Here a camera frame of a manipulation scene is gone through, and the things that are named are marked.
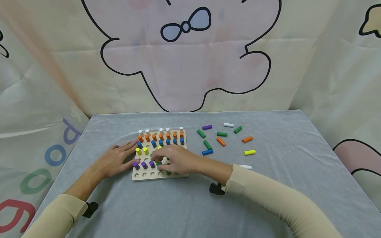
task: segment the cartoon backdrop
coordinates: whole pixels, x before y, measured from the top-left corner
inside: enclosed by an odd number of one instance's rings
[[[25,230],[82,112],[302,109],[380,208],[377,4],[0,1],[1,236]]]
[[[341,1],[291,108],[303,110],[381,211],[381,4]]]

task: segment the purple peg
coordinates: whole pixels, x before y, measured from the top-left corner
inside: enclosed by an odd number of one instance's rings
[[[212,129],[212,125],[209,125],[209,126],[203,126],[202,129],[203,129],[203,130],[209,130],[209,129]]]
[[[137,162],[133,162],[133,163],[132,163],[132,166],[134,166],[134,168],[135,168],[136,170],[140,169],[140,166],[138,165]]]
[[[149,166],[151,166],[152,169],[155,168],[155,162],[150,161],[150,162],[149,162]]]
[[[148,168],[147,164],[144,161],[141,163],[141,165],[143,166],[144,169]]]

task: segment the blue bow tie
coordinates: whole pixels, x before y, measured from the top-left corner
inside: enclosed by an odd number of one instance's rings
[[[166,24],[162,27],[160,33],[164,40],[175,42],[180,37],[181,32],[188,33],[191,30],[203,31],[209,29],[210,25],[210,11],[202,6],[192,13],[189,20],[183,21],[181,25],[177,23]]]

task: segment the black outline drawing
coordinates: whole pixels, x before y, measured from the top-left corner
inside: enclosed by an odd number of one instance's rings
[[[209,24],[208,24],[207,27],[204,27],[204,28],[194,28],[191,25],[191,20],[201,10],[205,10],[208,13]],[[185,24],[187,24],[189,26],[188,30],[184,30],[184,25]],[[211,25],[212,25],[212,15],[210,13],[210,10],[207,7],[202,6],[202,7],[199,7],[198,9],[196,9],[194,12],[192,12],[192,14],[190,15],[189,19],[187,21],[183,21],[181,25],[179,25],[177,23],[168,23],[168,24],[163,25],[163,27],[160,29],[160,34],[162,35],[162,38],[165,41],[167,41],[167,42],[175,42],[180,37],[182,32],[183,33],[189,33],[191,30],[195,30],[195,31],[208,30]],[[177,36],[173,40],[168,40],[167,38],[165,38],[165,36],[163,34],[164,29],[166,27],[168,27],[168,26],[177,26],[179,28],[179,33],[177,34]]]
[[[242,59],[242,58],[245,57],[246,55],[254,54],[254,53],[261,53],[261,54],[263,54],[264,56],[267,57],[267,59],[269,60],[269,69],[268,69],[268,72],[267,72],[267,74],[266,74],[266,77],[264,78],[264,80],[262,81],[262,83],[261,83],[259,86],[257,86],[256,88],[251,89],[251,90],[248,90],[248,91],[243,92],[243,93],[230,92],[230,91],[227,91],[227,90],[225,90],[225,89],[223,89],[223,88],[213,88],[213,89],[207,91],[207,92],[204,94],[204,99],[203,99],[203,101],[202,101],[201,106],[200,106],[198,109],[193,110],[193,111],[190,111],[190,112],[196,112],[196,111],[200,110],[200,109],[204,106],[204,103],[205,103],[205,99],[206,99],[206,97],[207,97],[207,94],[208,94],[209,92],[214,91],[214,90],[221,90],[221,91],[224,91],[224,92],[226,92],[226,93],[231,93],[231,94],[237,94],[237,95],[238,95],[238,94],[245,94],[245,93],[252,92],[252,91],[258,89],[260,86],[262,86],[262,85],[265,83],[265,81],[267,80],[267,78],[268,78],[268,76],[269,76],[269,74],[270,74],[271,65],[272,65],[270,57],[269,57],[265,52],[263,52],[263,51],[251,51],[251,52],[249,52],[249,50],[247,49],[247,47],[249,47],[250,45],[252,45],[252,44],[254,44],[255,42],[257,42],[259,39],[261,39],[262,37],[264,37],[264,36],[265,36],[267,33],[269,33],[270,30],[272,30],[272,28],[275,26],[275,24],[277,23],[277,21],[278,21],[278,19],[279,19],[280,11],[281,11],[281,9],[282,9],[282,0],[278,0],[278,1],[279,1],[278,14],[277,14],[277,17],[275,18],[275,21],[274,21],[274,23],[272,24],[272,26],[271,26],[265,33],[263,33],[260,37],[258,37],[257,39],[253,40],[252,42],[248,43],[247,45],[245,45],[245,51],[246,51],[246,53],[240,57],[240,59]],[[110,42],[112,42],[112,41],[114,41],[114,40],[120,40],[120,38],[118,38],[118,37],[112,38],[112,37],[110,37],[108,34],[106,34],[106,33],[105,33],[105,32],[98,26],[98,24],[95,22],[94,18],[93,18],[92,15],[90,14],[90,11],[89,11],[89,9],[88,9],[87,6],[86,6],[85,0],[81,0],[81,2],[82,2],[83,7],[85,8],[85,11],[86,11],[87,15],[90,17],[90,19],[91,19],[91,21],[94,23],[94,25],[98,28],[98,30],[99,30],[103,35],[105,35],[107,38],[109,38],[105,43],[103,43],[103,45],[102,45],[102,47],[101,47],[101,52],[100,52],[100,53],[101,53],[101,58],[102,58],[103,63],[104,63],[104,64],[107,66],[107,68],[109,68],[111,71],[113,71],[113,72],[115,72],[115,73],[117,73],[117,74],[120,74],[120,75],[124,75],[124,76],[133,76],[133,75],[141,74],[141,76],[142,76],[142,78],[143,78],[143,80],[144,80],[144,82],[145,82],[145,84],[146,84],[146,86],[147,86],[149,92],[151,93],[152,97],[154,98],[155,102],[159,105],[159,107],[160,107],[162,110],[164,110],[165,112],[169,112],[168,110],[166,110],[165,108],[163,108],[162,105],[161,105],[161,104],[158,102],[158,100],[155,98],[155,95],[153,94],[151,88],[149,87],[149,85],[148,85],[148,83],[147,83],[147,80],[146,80],[146,78],[145,78],[145,76],[144,76],[144,74],[143,74],[142,71],[138,71],[138,72],[135,72],[135,73],[120,73],[120,72],[114,70],[113,68],[111,68],[111,67],[106,63],[106,61],[104,60],[104,57],[103,57],[103,50],[104,50],[104,48],[106,47],[106,45],[107,45],[108,43],[110,43]]]
[[[335,149],[336,149],[339,145],[341,145],[342,143],[344,143],[344,142],[346,142],[346,141],[355,141],[355,142],[361,143],[361,144],[367,146],[368,148],[372,149],[372,150],[373,150],[374,152],[376,152],[376,154],[378,154],[378,155],[380,156],[380,158],[381,158],[381,154],[380,154],[375,148],[373,148],[372,146],[368,145],[368,144],[365,143],[365,142],[362,142],[362,141],[359,141],[359,140],[356,140],[356,139],[345,139],[345,140],[339,142],[339,143],[338,143],[332,150],[335,151]],[[353,175],[355,172],[357,172],[357,171],[361,171],[361,170],[369,171],[369,172],[372,172],[372,173],[375,173],[375,174],[381,176],[381,174],[379,174],[379,173],[377,173],[377,172],[375,172],[375,171],[372,171],[372,170],[370,170],[370,169],[365,169],[365,168],[358,168],[358,169],[355,169],[354,171],[351,172],[351,175]]]
[[[364,32],[364,27],[365,25],[368,23],[369,21],[369,13],[370,11],[373,9],[373,8],[377,8],[377,7],[381,7],[381,4],[376,4],[376,5],[373,5],[371,6],[370,8],[368,8],[367,10],[367,13],[365,14],[365,21],[362,23],[361,27],[360,27],[360,30],[359,30],[359,35],[371,35],[371,34],[375,34],[376,37],[378,38],[381,38],[381,32],[378,32],[377,29],[375,30],[371,30],[369,32]]]
[[[3,32],[0,30],[0,41],[2,41],[3,38],[4,38]],[[9,52],[8,52],[8,50],[3,45],[1,45],[1,44],[0,44],[0,47],[3,48],[4,51],[5,51],[5,55],[3,55],[1,52],[0,52],[0,55],[4,56],[6,58],[9,58]]]

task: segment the purple letter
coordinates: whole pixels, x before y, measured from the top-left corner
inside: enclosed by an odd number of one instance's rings
[[[75,129],[74,126],[72,126],[65,118],[63,119],[63,122],[67,126],[67,128],[64,131],[64,142],[66,144],[68,144],[68,145],[71,145],[71,144],[73,144],[78,139],[78,137],[82,133],[79,132],[77,129]],[[74,134],[75,134],[74,138],[72,138],[72,139],[69,139],[69,137],[68,137],[68,134],[69,134],[70,130],[72,130],[74,132]]]

